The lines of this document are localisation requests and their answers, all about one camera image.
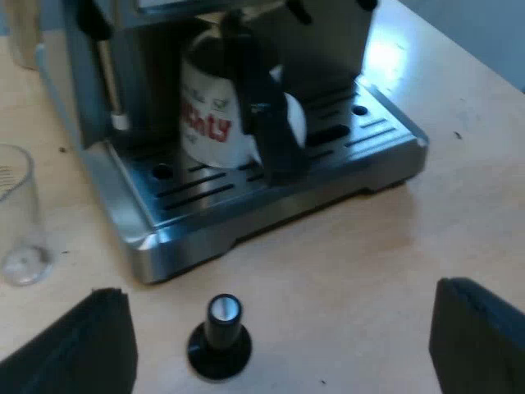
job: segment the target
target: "black tamper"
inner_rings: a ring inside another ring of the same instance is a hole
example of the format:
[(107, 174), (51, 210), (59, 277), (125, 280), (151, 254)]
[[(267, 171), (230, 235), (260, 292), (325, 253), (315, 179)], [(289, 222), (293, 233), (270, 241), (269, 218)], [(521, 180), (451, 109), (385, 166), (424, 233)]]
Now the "black tamper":
[(230, 378), (244, 369), (252, 354), (252, 340), (240, 323), (239, 300), (229, 294), (214, 297), (208, 304), (206, 320), (192, 332), (188, 360), (205, 378)]

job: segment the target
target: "wall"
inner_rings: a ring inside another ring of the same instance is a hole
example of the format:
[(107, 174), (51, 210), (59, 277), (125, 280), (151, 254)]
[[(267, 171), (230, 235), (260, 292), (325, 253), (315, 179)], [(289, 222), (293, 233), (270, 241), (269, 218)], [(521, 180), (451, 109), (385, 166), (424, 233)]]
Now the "wall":
[(518, 89), (525, 88), (525, 1), (401, 0)]

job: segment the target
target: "black portafilter handle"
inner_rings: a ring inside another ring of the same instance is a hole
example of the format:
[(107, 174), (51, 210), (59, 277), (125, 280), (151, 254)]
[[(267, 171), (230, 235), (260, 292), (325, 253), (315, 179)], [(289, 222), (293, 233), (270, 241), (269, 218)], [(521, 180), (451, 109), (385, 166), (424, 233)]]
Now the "black portafilter handle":
[(233, 295), (220, 294), (209, 302), (206, 320), (188, 341), (188, 360), (198, 374), (222, 380), (244, 369), (252, 354), (252, 340), (240, 322), (242, 313)]
[(239, 98), (243, 131), (255, 139), (267, 184), (284, 186), (300, 180), (310, 162), (294, 136), (285, 92), (267, 69), (262, 45), (243, 25), (239, 11), (226, 14), (220, 29), (226, 74)]

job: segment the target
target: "black object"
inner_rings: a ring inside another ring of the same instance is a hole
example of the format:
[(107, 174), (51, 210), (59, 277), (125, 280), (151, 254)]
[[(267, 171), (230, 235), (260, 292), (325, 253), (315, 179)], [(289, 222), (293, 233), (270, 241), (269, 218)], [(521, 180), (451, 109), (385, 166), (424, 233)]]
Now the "black object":
[(303, 25), (313, 23), (313, 18), (304, 7), (303, 0), (288, 0), (286, 6)]
[(438, 282), (430, 353), (444, 394), (525, 392), (525, 315), (470, 279)]
[(0, 364), (0, 392), (129, 394), (137, 358), (127, 295), (94, 291)]
[(208, 304), (206, 321), (188, 341), (188, 359), (205, 378), (222, 380), (241, 372), (252, 354), (252, 340), (240, 323), (242, 305), (232, 295), (221, 294)]
[(288, 122), (285, 93), (265, 67), (262, 45), (241, 16), (233, 11), (221, 22), (226, 74), (239, 98), (243, 131), (257, 143), (267, 183), (286, 185), (306, 174), (308, 157)]

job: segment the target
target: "drip tray grate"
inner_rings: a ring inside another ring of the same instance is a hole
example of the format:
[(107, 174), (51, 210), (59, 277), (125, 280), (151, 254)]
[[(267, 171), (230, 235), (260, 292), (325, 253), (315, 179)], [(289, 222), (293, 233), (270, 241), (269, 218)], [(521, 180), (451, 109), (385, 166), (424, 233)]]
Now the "drip tray grate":
[[(308, 118), (307, 153), (311, 176), (342, 167), (366, 152), (413, 134), (359, 85), (345, 86), (303, 101)], [(361, 115), (356, 115), (360, 108)], [(126, 179), (154, 227), (164, 227), (203, 214), (222, 204), (241, 204), (267, 189), (263, 170), (250, 163), (222, 170), (197, 163), (178, 148), (149, 144), (114, 150)], [(156, 176), (156, 168), (169, 176)]]

